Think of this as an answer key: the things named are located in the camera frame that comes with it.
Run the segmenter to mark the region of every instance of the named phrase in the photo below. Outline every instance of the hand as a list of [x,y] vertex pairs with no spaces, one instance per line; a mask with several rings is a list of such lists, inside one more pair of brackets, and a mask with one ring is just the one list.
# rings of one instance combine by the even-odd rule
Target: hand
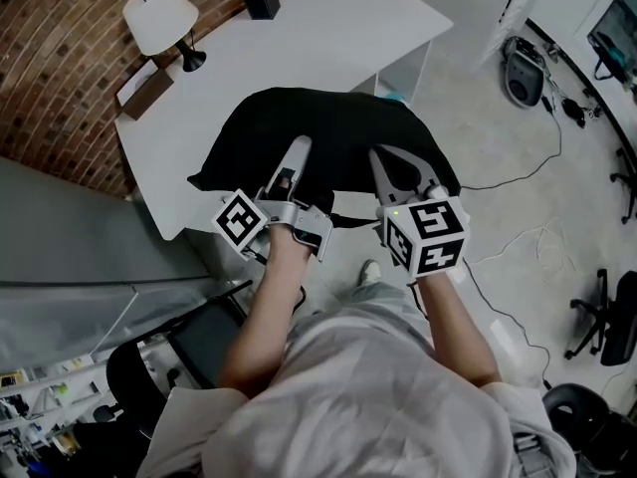
[[289,267],[305,266],[311,254],[312,248],[297,242],[288,225],[280,223],[270,226],[270,256],[268,257],[268,262],[273,260]]

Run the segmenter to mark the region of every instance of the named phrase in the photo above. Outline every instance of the desk lamp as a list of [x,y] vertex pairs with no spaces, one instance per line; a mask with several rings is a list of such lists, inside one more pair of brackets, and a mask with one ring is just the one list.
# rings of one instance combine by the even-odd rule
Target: desk lamp
[[188,0],[128,0],[123,19],[139,51],[147,57],[176,46],[183,57],[183,70],[195,71],[206,60],[204,52],[188,47],[183,37],[197,21],[199,11]]

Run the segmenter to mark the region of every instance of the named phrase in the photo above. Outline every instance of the black lamp base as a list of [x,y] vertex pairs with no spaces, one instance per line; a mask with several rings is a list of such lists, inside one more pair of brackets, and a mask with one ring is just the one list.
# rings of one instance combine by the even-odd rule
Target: black lamp base
[[192,73],[199,69],[206,61],[205,52],[196,52],[189,48],[183,39],[179,39],[175,44],[183,57],[183,70],[186,73]]

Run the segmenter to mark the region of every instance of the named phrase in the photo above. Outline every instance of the black box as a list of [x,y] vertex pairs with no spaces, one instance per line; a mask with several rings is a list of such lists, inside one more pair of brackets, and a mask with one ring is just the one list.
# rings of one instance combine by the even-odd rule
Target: black box
[[253,20],[274,20],[281,9],[279,0],[243,0]]

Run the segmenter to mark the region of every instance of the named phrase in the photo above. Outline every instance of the sneaker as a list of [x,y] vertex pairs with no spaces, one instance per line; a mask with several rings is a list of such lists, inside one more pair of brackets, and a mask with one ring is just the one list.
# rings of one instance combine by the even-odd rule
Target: sneaker
[[373,285],[374,283],[378,283],[381,278],[382,273],[380,272],[378,262],[375,260],[368,260],[364,263],[362,270],[360,271],[358,286],[363,287],[365,285]]

